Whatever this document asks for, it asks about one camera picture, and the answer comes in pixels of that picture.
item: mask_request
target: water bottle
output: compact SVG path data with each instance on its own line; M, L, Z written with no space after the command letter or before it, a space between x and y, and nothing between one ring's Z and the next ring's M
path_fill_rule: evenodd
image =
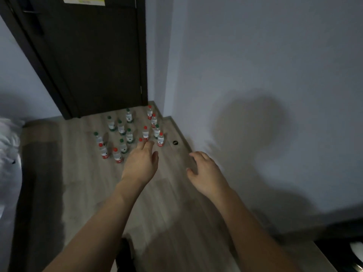
M114 156L114 159L116 160L116 163L121 163L123 161L121 152L116 147L114 148L114 150L112 152L112 155Z
M109 158L110 155L107 151L106 146L103 143L99 143L98 146L99 146L99 150L101 151L102 158L103 159Z
M134 135L133 133L131 132L131 129L128 128L127 129L127 132L126 132L126 141L131 144L132 142L134 142Z
M102 143L102 144L103 144L103 138L102 138L102 136L100 136L100 135L98 134L98 132L94 132L93 134L94 134L94 136L96 137L96 142L97 142L97 144L99 144L99 143Z
M107 124L109 125L109 129L111 132L114 132L116 130L115 121L110 115L107 117Z
M124 136L126 134L125 125L122 123L120 119L117 120L117 128L120 135Z
M149 120L151 120L151 117L152 117L152 108L151 108L151 105L148 105L147 106L147 118L149 119Z
M142 131L142 136L144 137L144 140L149 140L149 130L147 126L144 126L144 130Z
M159 133L160 133L160 128L159 128L159 125L156 124L155 129L154 129L154 137L157 138Z
M127 123L132 123L134 121L133 120L133 115L130 112L129 108L126 109L126 121L127 121Z
M157 136L157 145L159 147L164 146L164 134L163 134L163 132L160 132L159 135Z
M155 128L156 124L157 124L157 116L156 116L156 114L152 114L152 118L151 118L152 128Z
M120 139L120 150L121 150L121 153L123 153L123 154L127 153L127 146L126 146L126 143L123 141L123 139Z

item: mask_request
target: forearm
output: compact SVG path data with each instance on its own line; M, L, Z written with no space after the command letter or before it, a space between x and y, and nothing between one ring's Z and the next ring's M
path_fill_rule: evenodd
M75 235L45 271L105 271L115 260L132 207L143 185L124 179L101 209Z
M229 229L245 271L297 271L288 255L260 226L235 191L227 189L212 201Z

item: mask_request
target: finger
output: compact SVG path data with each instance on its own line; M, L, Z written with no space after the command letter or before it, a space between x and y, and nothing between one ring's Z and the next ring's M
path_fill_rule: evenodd
M137 144L137 149L142 150L145 147L145 141L141 141Z
M187 168L187 177L190 181L193 181L197 177L197 175L192 171L192 169Z
M199 151L199 153L206 159L206 160L210 160L211 158L209 157L209 155L207 155L205 152L203 151Z
M152 153L152 146L154 146L154 142L153 141L147 141L145 143L144 149L150 152L150 155Z
M204 156L202 156L202 155L200 154L200 152L198 152L198 151L195 151L195 152L193 152L193 153L190 153L189 155L190 155L191 157L194 157L194 160L195 160L195 162L197 163L197 165L198 165L198 163L199 163L199 162L202 162L202 161L204 161L204 160L205 160Z
M159 152L158 151L155 151L152 153L152 165L156 171L159 166Z

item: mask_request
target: paper sign on door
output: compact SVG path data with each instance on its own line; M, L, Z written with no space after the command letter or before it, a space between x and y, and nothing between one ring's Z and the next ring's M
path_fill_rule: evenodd
M93 5L93 6L104 6L105 0L63 0L68 4L81 4L81 5Z

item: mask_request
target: door frame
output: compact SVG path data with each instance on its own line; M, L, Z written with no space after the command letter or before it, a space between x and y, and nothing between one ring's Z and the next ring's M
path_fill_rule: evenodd
M136 1L136 21L138 29L138 47L139 47L139 67L140 67L140 90L142 105L148 105L147 97L147 64L146 64L146 17L145 17L145 0ZM53 101L60 110L62 116L65 119L71 119L74 117L80 117L78 107L75 103L73 96L68 89L67 84L62 79L57 65L52 66L48 63L48 68L43 62L42 58L46 56L49 60L52 60L51 54L47 47L42 48L39 54L36 47L32 42L35 39L34 35L28 34L28 26L24 26L25 15L22 13L22 9L17 0L0 0L0 15L3 18L5 24L13 34L15 40L18 42L20 48L24 52L25 56L29 60L30 64L34 68L35 72L43 82L45 88L49 92ZM57 73L57 79L54 79L54 75L49 73Z

